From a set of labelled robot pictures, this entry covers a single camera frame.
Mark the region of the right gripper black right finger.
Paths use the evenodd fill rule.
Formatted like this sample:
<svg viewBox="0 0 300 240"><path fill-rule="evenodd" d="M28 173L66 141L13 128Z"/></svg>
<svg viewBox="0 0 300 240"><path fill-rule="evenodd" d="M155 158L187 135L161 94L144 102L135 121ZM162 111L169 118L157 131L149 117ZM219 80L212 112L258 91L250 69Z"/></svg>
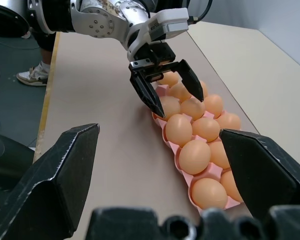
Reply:
<svg viewBox="0 0 300 240"><path fill-rule="evenodd" d="M300 164L271 138L222 129L219 137L249 212L264 218L276 205L300 205Z"/></svg>

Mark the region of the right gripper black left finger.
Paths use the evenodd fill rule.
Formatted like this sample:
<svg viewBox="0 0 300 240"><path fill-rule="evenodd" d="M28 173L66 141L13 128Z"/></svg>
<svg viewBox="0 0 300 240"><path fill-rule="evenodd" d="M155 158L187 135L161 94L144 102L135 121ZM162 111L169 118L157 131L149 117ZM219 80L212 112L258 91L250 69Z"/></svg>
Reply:
<svg viewBox="0 0 300 240"><path fill-rule="evenodd" d="M12 189L0 189L0 240L64 240L88 196L100 126L63 132Z"/></svg>

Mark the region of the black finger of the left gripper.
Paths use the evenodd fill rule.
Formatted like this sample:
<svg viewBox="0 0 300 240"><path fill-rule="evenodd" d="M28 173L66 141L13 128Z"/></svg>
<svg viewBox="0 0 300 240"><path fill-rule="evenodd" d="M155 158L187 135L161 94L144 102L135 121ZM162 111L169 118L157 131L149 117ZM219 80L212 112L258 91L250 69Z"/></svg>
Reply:
<svg viewBox="0 0 300 240"><path fill-rule="evenodd" d="M187 91L200 102L204 101L203 87L197 75L185 59L167 63L163 66L163 69L167 71L177 72L181 77L181 82L187 89Z"/></svg>
<svg viewBox="0 0 300 240"><path fill-rule="evenodd" d="M147 82L139 72L132 72L130 76L132 84L141 101L156 115L164 118L165 113L160 98L153 86Z"/></svg>

